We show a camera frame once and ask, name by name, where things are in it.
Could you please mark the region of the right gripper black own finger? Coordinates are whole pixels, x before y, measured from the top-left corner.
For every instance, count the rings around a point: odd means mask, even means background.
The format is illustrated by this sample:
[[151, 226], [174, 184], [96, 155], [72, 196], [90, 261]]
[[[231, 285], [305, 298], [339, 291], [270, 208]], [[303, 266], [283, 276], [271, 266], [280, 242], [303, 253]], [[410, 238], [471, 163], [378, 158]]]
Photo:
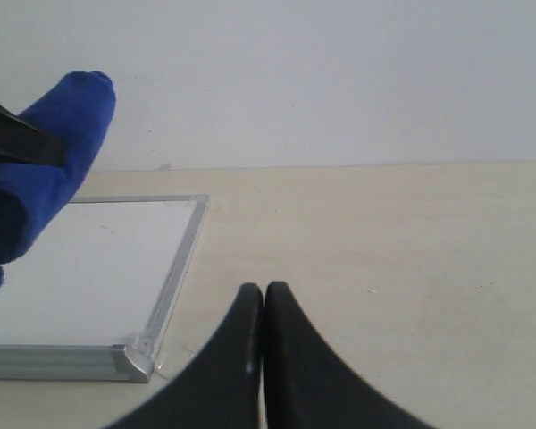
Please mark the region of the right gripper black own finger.
[[429, 427], [343, 362], [285, 282], [271, 282], [266, 290], [263, 378], [270, 428]]
[[257, 428], [264, 298], [239, 287], [214, 335], [162, 390], [111, 425], [118, 429]]

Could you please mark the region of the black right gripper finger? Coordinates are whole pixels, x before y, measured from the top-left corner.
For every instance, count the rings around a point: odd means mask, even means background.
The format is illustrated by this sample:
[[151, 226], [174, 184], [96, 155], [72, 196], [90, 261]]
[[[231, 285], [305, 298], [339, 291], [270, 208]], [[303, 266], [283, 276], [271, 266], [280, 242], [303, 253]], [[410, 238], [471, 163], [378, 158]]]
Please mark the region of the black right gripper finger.
[[62, 166], [67, 145], [0, 105], [0, 163]]

